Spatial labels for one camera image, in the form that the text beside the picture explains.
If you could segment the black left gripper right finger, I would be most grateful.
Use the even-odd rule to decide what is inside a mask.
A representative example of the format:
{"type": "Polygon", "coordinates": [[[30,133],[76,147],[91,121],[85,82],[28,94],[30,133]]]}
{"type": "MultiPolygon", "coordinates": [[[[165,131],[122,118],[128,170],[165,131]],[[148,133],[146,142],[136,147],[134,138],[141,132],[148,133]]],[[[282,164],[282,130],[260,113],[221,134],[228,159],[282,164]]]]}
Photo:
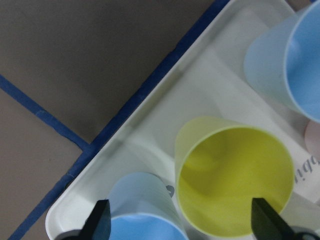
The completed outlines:
{"type": "Polygon", "coordinates": [[[320,236],[305,227],[291,227],[264,198],[251,201],[251,229],[257,240],[318,240],[320,236]]]}

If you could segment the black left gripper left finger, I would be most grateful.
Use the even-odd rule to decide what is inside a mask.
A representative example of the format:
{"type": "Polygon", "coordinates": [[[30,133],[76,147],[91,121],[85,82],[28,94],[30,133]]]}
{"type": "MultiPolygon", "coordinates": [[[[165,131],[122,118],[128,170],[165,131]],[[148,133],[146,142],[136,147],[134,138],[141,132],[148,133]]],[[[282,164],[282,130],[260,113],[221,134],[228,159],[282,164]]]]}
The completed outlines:
{"type": "Polygon", "coordinates": [[[61,233],[57,240],[108,240],[111,234],[111,210],[108,199],[98,200],[82,229],[61,233]]]}

